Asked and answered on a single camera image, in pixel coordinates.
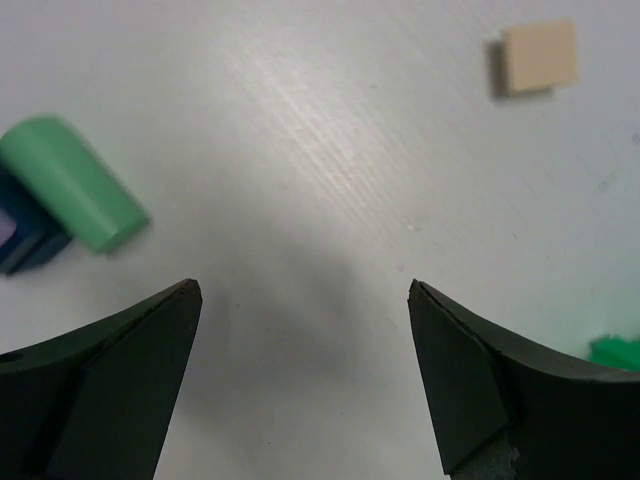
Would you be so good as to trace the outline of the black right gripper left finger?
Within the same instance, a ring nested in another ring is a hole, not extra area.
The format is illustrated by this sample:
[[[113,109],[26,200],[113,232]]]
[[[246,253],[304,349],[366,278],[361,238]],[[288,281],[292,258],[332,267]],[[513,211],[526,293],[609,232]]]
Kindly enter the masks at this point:
[[[2,354],[2,478],[153,478],[201,308],[187,279]]]

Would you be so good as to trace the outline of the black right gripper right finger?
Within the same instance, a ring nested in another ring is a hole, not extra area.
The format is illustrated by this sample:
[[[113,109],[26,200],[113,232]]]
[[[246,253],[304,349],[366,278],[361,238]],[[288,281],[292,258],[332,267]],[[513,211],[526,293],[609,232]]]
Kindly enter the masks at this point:
[[[635,479],[639,376],[494,324],[432,286],[411,330],[441,464],[453,479]]]

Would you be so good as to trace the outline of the green plastic bin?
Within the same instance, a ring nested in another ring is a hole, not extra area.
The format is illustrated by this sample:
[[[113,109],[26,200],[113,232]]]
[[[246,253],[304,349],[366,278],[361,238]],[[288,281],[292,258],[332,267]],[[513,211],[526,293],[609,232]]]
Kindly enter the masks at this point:
[[[605,336],[590,344],[588,360],[592,363],[626,371],[640,371],[640,341],[620,336]]]

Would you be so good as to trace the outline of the dark blue bridge block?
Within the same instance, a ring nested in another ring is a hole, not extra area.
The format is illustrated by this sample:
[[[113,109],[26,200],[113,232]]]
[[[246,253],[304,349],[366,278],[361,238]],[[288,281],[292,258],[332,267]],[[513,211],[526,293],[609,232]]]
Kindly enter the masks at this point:
[[[1,273],[11,276],[51,261],[72,238],[35,197],[1,168],[1,224],[12,225],[1,239]]]

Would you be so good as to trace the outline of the green cylinder block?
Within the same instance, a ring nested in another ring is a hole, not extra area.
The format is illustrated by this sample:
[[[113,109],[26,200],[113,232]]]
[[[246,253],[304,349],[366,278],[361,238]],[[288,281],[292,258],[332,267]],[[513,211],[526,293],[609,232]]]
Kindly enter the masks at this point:
[[[8,129],[1,137],[1,160],[94,253],[115,251],[149,223],[140,202],[59,116],[28,118]]]

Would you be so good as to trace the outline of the beige square block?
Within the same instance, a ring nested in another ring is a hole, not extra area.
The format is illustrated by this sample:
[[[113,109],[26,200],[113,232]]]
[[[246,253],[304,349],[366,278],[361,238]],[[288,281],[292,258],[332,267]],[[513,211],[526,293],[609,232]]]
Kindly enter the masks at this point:
[[[523,24],[502,37],[506,88],[510,94],[550,90],[578,80],[573,20]]]

